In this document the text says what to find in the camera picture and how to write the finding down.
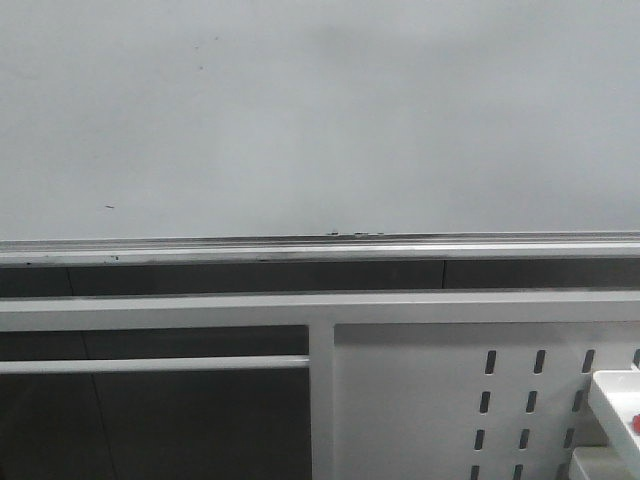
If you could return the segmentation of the white plastic tray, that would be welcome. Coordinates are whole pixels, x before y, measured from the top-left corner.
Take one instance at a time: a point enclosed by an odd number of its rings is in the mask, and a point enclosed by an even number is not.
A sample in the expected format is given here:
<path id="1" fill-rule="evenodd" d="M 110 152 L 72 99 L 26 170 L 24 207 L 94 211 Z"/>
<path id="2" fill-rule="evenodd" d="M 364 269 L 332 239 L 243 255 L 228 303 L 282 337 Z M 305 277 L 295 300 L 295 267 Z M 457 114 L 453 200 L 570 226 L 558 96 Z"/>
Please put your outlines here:
<path id="1" fill-rule="evenodd" d="M 604 430 L 609 446 L 634 479 L 639 478 L 639 434 L 633 421 L 639 414 L 639 371 L 600 370 L 592 375 L 588 403 Z"/>

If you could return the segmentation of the white metal pegboard rack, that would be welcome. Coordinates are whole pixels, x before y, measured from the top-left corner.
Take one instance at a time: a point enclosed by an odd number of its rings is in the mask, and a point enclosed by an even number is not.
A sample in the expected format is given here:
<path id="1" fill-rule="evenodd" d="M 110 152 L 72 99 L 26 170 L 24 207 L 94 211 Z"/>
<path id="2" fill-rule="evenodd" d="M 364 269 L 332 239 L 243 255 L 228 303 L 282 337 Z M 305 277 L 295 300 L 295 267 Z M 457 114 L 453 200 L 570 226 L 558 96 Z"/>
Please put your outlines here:
<path id="1" fill-rule="evenodd" d="M 563 479 L 635 291 L 5 300 L 5 479 Z"/>

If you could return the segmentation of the large whiteboard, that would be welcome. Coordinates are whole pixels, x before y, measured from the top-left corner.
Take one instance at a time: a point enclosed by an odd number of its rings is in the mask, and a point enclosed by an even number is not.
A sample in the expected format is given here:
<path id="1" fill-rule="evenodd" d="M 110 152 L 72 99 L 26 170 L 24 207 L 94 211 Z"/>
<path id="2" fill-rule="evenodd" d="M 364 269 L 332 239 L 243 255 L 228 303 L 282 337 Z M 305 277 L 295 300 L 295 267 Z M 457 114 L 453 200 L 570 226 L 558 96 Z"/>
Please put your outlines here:
<path id="1" fill-rule="evenodd" d="M 5 1 L 1 261 L 635 257 L 635 1 Z"/>

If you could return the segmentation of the white lower bin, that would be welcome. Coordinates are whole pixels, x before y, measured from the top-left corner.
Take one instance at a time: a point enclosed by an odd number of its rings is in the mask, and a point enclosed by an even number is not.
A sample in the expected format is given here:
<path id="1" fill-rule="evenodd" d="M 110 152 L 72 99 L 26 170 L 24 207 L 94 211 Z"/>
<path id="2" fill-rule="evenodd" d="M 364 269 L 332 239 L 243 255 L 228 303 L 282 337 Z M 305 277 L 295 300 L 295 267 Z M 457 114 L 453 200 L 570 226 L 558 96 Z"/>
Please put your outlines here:
<path id="1" fill-rule="evenodd" d="M 577 447 L 572 452 L 568 478 L 601 480 L 608 476 L 610 450 L 607 447 Z"/>

